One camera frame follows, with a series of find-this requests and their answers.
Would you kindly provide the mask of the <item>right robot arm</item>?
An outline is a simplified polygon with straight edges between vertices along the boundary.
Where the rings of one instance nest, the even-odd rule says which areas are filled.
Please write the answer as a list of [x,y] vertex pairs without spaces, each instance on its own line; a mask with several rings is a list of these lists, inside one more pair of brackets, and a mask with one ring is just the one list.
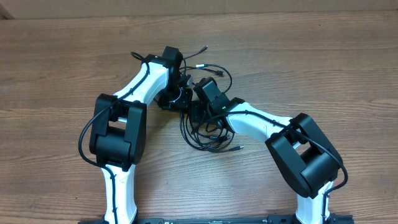
[[316,122],[307,114],[274,116],[240,98],[230,100],[213,78],[195,84],[200,106],[193,108],[197,125],[213,124],[233,134],[264,142],[288,186],[297,194],[295,223],[335,223],[330,193],[343,160]]

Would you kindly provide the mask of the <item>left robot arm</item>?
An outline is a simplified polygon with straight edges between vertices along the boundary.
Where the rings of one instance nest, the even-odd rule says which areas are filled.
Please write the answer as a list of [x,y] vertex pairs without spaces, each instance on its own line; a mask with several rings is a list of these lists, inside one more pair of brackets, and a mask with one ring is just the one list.
[[154,101],[163,110],[186,112],[192,99],[190,76],[180,73],[183,55],[167,46],[161,56],[133,57],[141,61],[139,73],[122,90],[96,99],[89,150],[104,175],[106,212],[99,223],[136,223],[134,200],[136,165],[147,136],[147,108]]

